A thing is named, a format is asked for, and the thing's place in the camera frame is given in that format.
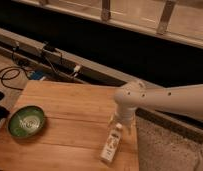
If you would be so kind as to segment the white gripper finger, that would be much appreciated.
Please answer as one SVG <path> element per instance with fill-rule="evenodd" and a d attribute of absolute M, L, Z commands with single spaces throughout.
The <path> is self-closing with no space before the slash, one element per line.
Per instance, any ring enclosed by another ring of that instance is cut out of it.
<path fill-rule="evenodd" d="M 112 127 L 115 124 L 115 115 L 111 115 L 109 122 L 108 122 L 108 127 Z"/>
<path fill-rule="evenodd" d="M 128 134 L 129 135 L 131 135 L 131 133 L 132 133 L 132 125 L 129 125 L 128 127 L 127 127 L 127 130 L 128 130 Z"/>

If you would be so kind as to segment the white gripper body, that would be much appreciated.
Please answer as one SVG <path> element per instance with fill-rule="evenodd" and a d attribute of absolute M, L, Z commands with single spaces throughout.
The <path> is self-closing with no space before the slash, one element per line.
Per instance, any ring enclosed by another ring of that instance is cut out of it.
<path fill-rule="evenodd" d="M 113 115 L 113 120 L 116 123 L 120 123 L 127 128 L 130 128 L 135 119 L 135 111 L 135 107 L 117 106 Z"/>

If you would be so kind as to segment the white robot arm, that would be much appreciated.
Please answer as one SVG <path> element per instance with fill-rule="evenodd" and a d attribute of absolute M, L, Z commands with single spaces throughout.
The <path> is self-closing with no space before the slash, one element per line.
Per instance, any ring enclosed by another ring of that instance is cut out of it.
<path fill-rule="evenodd" d="M 141 80 L 134 80 L 118 87 L 113 99 L 116 110 L 110 123 L 120 123 L 128 131 L 139 107 L 203 121 L 203 84 L 147 89 Z"/>

